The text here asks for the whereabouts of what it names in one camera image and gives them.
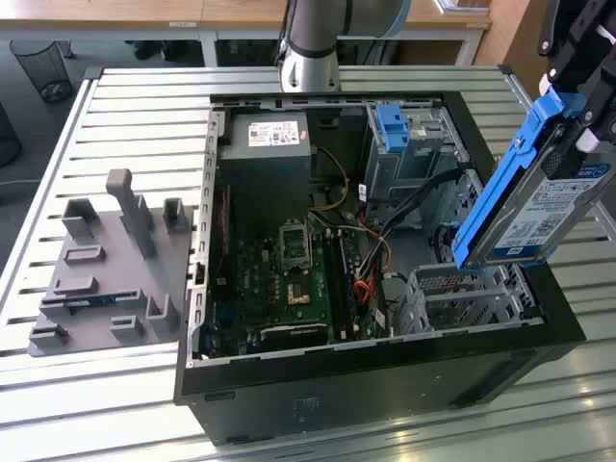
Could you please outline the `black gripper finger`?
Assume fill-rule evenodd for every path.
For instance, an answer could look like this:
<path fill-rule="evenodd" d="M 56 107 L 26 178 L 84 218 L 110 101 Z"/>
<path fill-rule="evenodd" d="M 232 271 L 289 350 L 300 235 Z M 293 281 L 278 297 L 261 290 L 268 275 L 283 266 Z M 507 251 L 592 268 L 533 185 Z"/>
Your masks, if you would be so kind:
<path fill-rule="evenodd" d="M 605 16 L 604 1 L 548 1 L 539 34 L 538 54 L 547 59 L 539 83 L 541 95 L 549 87 L 572 92 L 601 61 L 595 38 Z"/>
<path fill-rule="evenodd" d="M 578 150 L 607 150 L 609 144 L 615 144 L 615 37 L 604 26 L 597 26 L 596 33 L 612 47 L 585 106 L 584 131 L 576 142 Z"/>

